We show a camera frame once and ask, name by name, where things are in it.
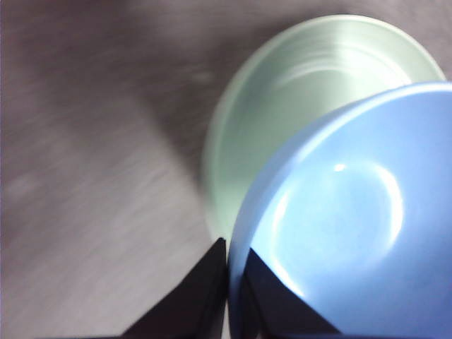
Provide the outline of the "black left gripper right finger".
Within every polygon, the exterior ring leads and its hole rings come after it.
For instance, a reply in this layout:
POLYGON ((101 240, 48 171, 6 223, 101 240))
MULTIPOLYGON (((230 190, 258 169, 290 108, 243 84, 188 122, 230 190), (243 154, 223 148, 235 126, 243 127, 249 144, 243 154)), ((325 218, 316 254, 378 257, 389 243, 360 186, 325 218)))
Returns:
POLYGON ((289 290, 249 252, 239 290, 240 338, 301 338, 341 332, 289 290))

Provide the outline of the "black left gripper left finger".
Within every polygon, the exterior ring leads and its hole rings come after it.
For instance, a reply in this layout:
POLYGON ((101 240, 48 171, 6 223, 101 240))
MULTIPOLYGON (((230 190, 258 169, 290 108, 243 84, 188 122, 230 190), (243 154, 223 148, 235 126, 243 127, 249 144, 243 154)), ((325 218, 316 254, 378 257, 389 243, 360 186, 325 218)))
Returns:
POLYGON ((221 338, 228 283, 219 238, 185 278, 121 334, 122 338, 221 338))

